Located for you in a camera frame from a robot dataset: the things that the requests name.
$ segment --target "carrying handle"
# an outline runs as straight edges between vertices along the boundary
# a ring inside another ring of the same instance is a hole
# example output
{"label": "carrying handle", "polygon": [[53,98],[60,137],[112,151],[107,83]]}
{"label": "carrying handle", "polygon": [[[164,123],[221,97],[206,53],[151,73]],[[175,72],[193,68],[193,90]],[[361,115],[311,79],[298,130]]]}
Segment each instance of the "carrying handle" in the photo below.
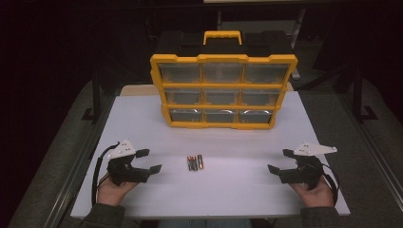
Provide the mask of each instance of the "carrying handle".
{"label": "carrying handle", "polygon": [[207,42],[207,38],[238,38],[240,45],[242,40],[240,39],[240,32],[238,30],[211,30],[204,33],[203,45]]}

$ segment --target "white mounting bracket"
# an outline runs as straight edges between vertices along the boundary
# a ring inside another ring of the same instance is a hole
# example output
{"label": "white mounting bracket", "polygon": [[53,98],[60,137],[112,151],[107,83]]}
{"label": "white mounting bracket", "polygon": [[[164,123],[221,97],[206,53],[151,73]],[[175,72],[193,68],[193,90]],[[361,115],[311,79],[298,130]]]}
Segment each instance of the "white mounting bracket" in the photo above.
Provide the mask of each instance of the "white mounting bracket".
{"label": "white mounting bracket", "polygon": [[107,155],[109,160],[117,159],[135,154],[136,150],[129,140],[123,140],[110,154]]}
{"label": "white mounting bracket", "polygon": [[334,146],[331,147],[310,142],[303,142],[297,149],[294,150],[294,154],[300,156],[315,156],[335,152],[337,152],[337,148]]}

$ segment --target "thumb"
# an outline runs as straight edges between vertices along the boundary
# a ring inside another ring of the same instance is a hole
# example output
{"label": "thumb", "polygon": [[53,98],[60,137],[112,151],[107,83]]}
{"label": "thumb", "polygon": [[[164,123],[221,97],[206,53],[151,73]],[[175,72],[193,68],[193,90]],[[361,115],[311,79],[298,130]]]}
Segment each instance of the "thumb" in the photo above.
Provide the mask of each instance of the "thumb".
{"label": "thumb", "polygon": [[297,192],[299,196],[306,192],[306,189],[302,187],[299,183],[289,183],[289,185]]}
{"label": "thumb", "polygon": [[124,189],[127,189],[127,190],[131,190],[134,187],[136,187],[137,184],[138,184],[137,182],[122,182],[121,187],[123,187]]}

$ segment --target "yellow organizer box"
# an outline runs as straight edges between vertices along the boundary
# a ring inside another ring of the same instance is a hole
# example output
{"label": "yellow organizer box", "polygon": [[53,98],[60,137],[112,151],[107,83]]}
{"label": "yellow organizer box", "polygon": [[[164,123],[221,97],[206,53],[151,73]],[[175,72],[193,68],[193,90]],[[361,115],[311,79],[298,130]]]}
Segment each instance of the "yellow organizer box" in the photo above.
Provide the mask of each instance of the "yellow organizer box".
{"label": "yellow organizer box", "polygon": [[283,31],[165,31],[150,62],[168,125],[270,129],[297,57]]}

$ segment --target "finger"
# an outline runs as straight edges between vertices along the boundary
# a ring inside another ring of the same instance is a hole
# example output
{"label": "finger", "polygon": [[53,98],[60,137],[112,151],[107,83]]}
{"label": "finger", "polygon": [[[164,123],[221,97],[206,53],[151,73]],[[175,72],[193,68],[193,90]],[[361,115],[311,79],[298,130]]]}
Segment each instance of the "finger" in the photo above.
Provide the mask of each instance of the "finger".
{"label": "finger", "polygon": [[137,186],[137,182],[122,182],[121,183],[121,187],[125,188],[125,189],[133,189],[134,187]]}
{"label": "finger", "polygon": [[319,181],[317,183],[321,184],[321,185],[328,185],[326,180],[325,180],[325,177],[323,177],[323,176],[320,177],[320,179],[319,179]]}
{"label": "finger", "polygon": [[98,181],[98,185],[101,185],[107,178],[109,178],[109,173],[106,174]]}
{"label": "finger", "polygon": [[298,194],[302,194],[306,191],[304,187],[302,187],[299,183],[289,183],[289,185],[296,191]]}
{"label": "finger", "polygon": [[304,183],[303,188],[305,189],[305,191],[311,190],[311,189],[309,189],[309,184],[308,183]]}

